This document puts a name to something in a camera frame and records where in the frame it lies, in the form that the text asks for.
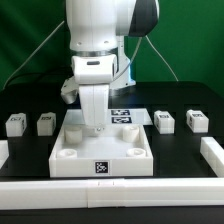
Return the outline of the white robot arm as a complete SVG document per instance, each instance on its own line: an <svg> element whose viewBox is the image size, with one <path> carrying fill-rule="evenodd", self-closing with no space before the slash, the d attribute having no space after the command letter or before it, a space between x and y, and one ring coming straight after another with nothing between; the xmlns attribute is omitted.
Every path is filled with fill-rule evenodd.
<svg viewBox="0 0 224 224"><path fill-rule="evenodd" d="M65 0L73 76L61 92L80 99L84 124L104 129L110 95L135 85L124 38L146 36L159 20L158 0Z"/></svg>

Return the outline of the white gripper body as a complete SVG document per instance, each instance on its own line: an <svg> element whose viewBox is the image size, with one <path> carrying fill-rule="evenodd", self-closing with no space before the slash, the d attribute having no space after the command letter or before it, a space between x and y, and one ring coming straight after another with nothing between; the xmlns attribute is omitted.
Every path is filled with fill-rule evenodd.
<svg viewBox="0 0 224 224"><path fill-rule="evenodd" d="M79 97L84 123L92 128L104 127L107 121L109 85L117 70L117 57L72 57L74 76L65 80L62 99L71 104Z"/></svg>

